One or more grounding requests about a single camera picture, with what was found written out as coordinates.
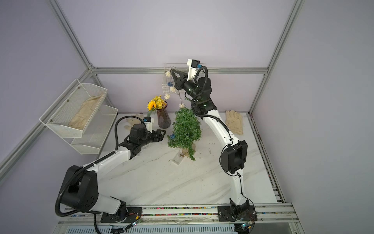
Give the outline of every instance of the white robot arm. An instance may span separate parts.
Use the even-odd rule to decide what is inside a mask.
[[[208,69],[201,66],[200,61],[188,60],[188,74],[171,69],[174,79],[174,87],[177,90],[184,89],[192,97],[191,108],[194,114],[201,117],[217,136],[222,152],[219,163],[226,174],[231,176],[230,209],[233,220],[243,218],[249,210],[249,201],[245,198],[243,176],[244,163],[246,161],[247,144],[240,141],[228,129],[222,121],[216,106],[210,98],[211,82],[208,78]],[[199,72],[204,69],[205,77],[197,80]],[[76,212],[88,212],[109,216],[112,221],[123,222],[128,210],[126,203],[113,197],[107,197],[98,193],[97,181],[117,165],[126,162],[140,152],[141,147],[163,140],[165,130],[152,130],[153,119],[146,117],[140,119],[141,123],[131,128],[130,134],[122,143],[118,143],[117,125],[125,118],[137,118],[125,116],[117,120],[114,127],[116,148],[108,155],[82,167],[72,166],[65,175],[59,196],[55,204],[55,212],[58,216],[68,216]],[[60,204],[74,208],[71,212],[62,213]]]

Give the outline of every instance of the white wire basket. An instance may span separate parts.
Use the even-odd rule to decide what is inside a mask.
[[[118,109],[101,105],[92,118],[90,126],[80,138],[74,138],[70,145],[80,154],[98,154],[116,119]]]
[[[86,132],[88,126],[90,125],[96,112],[99,110],[99,107],[103,103],[105,97],[107,96],[107,89],[103,87],[90,83],[80,83],[78,80],[75,80],[74,82],[78,82],[79,84],[63,102],[63,104],[57,109],[57,111],[49,118],[49,120],[43,122],[42,117],[44,116],[44,114],[42,117],[39,118],[39,120],[43,124],[45,124],[49,129],[51,129],[61,138],[82,137]],[[83,102],[92,96],[99,95],[102,95],[102,97],[98,100],[97,106],[93,110],[90,118],[84,125],[83,129],[80,130],[73,127],[69,127],[69,123],[71,122],[73,117],[78,113]]]
[[[173,77],[166,76],[166,73],[169,72],[171,69],[177,69],[178,71],[181,72],[186,72],[188,73],[188,66],[186,63],[164,63],[164,74],[163,74],[163,79],[162,79],[162,91],[164,94],[183,94],[185,93],[184,90],[175,90],[174,92],[170,90],[170,85],[172,84],[174,86],[174,80]],[[200,75],[205,75],[204,71],[202,70],[200,72]]]

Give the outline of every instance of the marble pattern surface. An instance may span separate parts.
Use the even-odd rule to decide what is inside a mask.
[[[173,122],[175,115],[169,115]],[[251,126],[246,114],[242,115],[244,135],[237,137],[248,144],[243,176],[245,194],[255,204],[277,203]],[[136,157],[108,172],[98,182],[99,192],[121,199],[128,205],[229,203],[232,179],[218,161],[222,147],[209,126],[201,122],[202,137],[195,143],[196,161],[184,158],[180,165],[174,164],[171,160],[179,149],[168,147],[165,136],[162,142],[146,145]],[[126,120],[118,124],[120,142],[129,134],[125,125],[128,125]],[[158,129],[157,119],[153,129]],[[171,125],[166,134],[170,135],[172,131]],[[101,156],[111,152],[114,146],[112,129]]]

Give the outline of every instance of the glove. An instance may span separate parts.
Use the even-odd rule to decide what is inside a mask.
[[[140,115],[136,114],[134,116],[139,117],[141,119],[144,119],[144,115],[143,114],[140,114]],[[135,124],[140,124],[141,123],[140,120],[135,119],[135,118],[127,118],[126,120],[130,124],[130,125],[125,125],[124,126],[124,128],[127,129],[127,130],[130,130]]]
[[[226,125],[234,134],[243,135],[243,117],[239,112],[227,110]]]

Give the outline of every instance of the lavender wall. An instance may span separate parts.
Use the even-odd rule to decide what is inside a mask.
[[[372,233],[374,1],[307,0],[254,118],[307,234]]]
[[[162,93],[162,74],[100,74],[99,78],[108,89],[113,105],[119,112],[146,112],[147,103]],[[236,110],[247,112],[256,95],[263,75],[259,74],[211,74],[211,98],[219,111]],[[169,111],[177,111],[181,100],[171,94]]]
[[[294,0],[60,0],[97,67],[267,67]]]
[[[0,1],[0,22],[1,161],[85,67],[46,1]],[[93,160],[45,130],[0,187],[0,232],[52,233],[66,169]]]

